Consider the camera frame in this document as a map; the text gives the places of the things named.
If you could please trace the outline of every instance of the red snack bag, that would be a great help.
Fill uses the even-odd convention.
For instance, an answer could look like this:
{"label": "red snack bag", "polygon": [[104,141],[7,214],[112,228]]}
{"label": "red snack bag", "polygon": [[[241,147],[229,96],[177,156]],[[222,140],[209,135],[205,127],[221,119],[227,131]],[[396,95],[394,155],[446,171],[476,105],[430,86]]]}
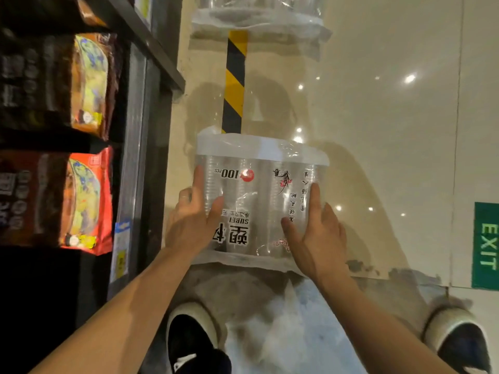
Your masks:
{"label": "red snack bag", "polygon": [[0,151],[0,245],[112,251],[111,155]]}

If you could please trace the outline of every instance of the yellow and black striped pole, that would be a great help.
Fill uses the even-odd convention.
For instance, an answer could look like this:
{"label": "yellow and black striped pole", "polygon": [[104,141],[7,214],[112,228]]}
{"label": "yellow and black striped pole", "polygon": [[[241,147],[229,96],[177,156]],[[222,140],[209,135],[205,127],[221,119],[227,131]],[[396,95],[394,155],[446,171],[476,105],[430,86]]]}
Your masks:
{"label": "yellow and black striped pole", "polygon": [[228,34],[225,69],[224,111],[221,132],[241,133],[242,106],[245,99],[245,61],[248,32],[233,30]]}

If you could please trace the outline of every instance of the black sneaker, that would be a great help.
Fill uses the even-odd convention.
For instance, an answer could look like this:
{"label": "black sneaker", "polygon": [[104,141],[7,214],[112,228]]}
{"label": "black sneaker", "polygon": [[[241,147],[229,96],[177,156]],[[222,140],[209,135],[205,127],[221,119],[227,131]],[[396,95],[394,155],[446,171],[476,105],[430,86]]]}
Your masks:
{"label": "black sneaker", "polygon": [[485,331],[469,311],[438,310],[427,323],[423,341],[461,374],[492,372]]}
{"label": "black sneaker", "polygon": [[171,312],[166,327],[166,349],[173,372],[184,365],[194,365],[196,358],[199,361],[203,357],[205,361],[204,357],[211,356],[217,347],[215,325],[200,304],[184,303]]}

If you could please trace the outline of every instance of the store shelf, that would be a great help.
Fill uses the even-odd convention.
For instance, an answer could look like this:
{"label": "store shelf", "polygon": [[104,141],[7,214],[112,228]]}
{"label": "store shelf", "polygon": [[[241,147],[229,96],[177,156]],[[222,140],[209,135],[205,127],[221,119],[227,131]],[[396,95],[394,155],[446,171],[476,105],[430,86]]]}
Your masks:
{"label": "store shelf", "polygon": [[178,72],[177,66],[128,0],[86,1],[111,30],[132,40],[142,53],[153,60],[161,71],[162,87],[184,93],[185,80]]}

